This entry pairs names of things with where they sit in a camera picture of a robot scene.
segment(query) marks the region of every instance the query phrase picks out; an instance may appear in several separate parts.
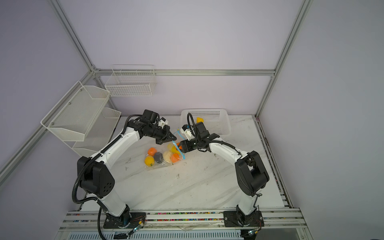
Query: white mesh basket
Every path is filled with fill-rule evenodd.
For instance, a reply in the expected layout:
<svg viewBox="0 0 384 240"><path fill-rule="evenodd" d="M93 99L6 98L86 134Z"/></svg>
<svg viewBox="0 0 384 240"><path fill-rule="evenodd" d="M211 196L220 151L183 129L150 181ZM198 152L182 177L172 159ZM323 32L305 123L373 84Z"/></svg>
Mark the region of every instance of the white mesh basket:
<svg viewBox="0 0 384 240"><path fill-rule="evenodd" d="M180 129L183 125L187 124L188 113L192 114L195 123L197 117L204 119L204 126L210 134L216 133L220 137L226 137L231 134L228 113L224 109L185 109L181 112Z"/></svg>
<svg viewBox="0 0 384 240"><path fill-rule="evenodd" d="M80 156L90 157L100 151L110 141L121 112L103 108L89 134L82 142L75 142L72 149Z"/></svg>
<svg viewBox="0 0 384 240"><path fill-rule="evenodd" d="M113 97L151 96L156 86L152 65L111 65L105 89Z"/></svg>
<svg viewBox="0 0 384 240"><path fill-rule="evenodd" d="M83 86L65 104L65 107L46 126L62 141L84 141L109 99L109 91Z"/></svg>

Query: white marble tabletop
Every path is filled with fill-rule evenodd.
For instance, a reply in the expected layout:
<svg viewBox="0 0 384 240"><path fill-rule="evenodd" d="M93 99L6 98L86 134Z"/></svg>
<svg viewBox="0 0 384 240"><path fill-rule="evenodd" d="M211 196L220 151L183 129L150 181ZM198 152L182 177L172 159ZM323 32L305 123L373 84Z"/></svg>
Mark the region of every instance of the white marble tabletop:
<svg viewBox="0 0 384 240"><path fill-rule="evenodd" d="M171 132L176 132L180 116L165 116ZM232 133L224 140L244 150L255 150L270 176L257 204L260 208L284 207L276 181L266 157L251 115L229 116ZM126 117L121 117L115 134L121 132ZM134 143L113 165L111 173L120 198L132 210L180 210L234 208L241 190L235 168L229 162L210 152L192 151L186 159L172 166L147 170L144 158L150 147L161 152L168 143L156 145L155 140L143 137ZM96 211L95 201L83 204L82 211Z"/></svg>

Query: robotic arm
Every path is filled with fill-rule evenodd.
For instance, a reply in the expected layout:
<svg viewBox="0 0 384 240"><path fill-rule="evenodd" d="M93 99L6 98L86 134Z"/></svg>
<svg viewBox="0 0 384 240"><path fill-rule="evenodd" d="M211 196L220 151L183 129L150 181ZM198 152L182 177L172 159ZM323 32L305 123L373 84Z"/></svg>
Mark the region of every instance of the robotic arm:
<svg viewBox="0 0 384 240"><path fill-rule="evenodd" d="M188 140L180 142L179 149L184 153L196 149L213 152L235 166L243 196L235 212L224 212L225 225L261 227L261 212L256 211L255 204L261 196L261 189L269 181L269 176L259 154L255 151L248 153L239 150L224 142L219 135L210 134L202 122L195 124L192 119L193 124L189 124L189 117L192 118L192 115L189 114L188 125L184 125L182 130ZM115 181L109 170L120 156L143 136L155 138L157 144L176 140L167 124L167 120L149 110L145 110L143 115L129 116L122 132L106 147L89 158L81 157L78 160L78 177L73 187L72 200L77 204L95 200L106 212L109 222L113 223L111 228L129 227L133 219L132 214L114 190ZM90 197L78 200L76 193L79 186L89 193Z"/></svg>

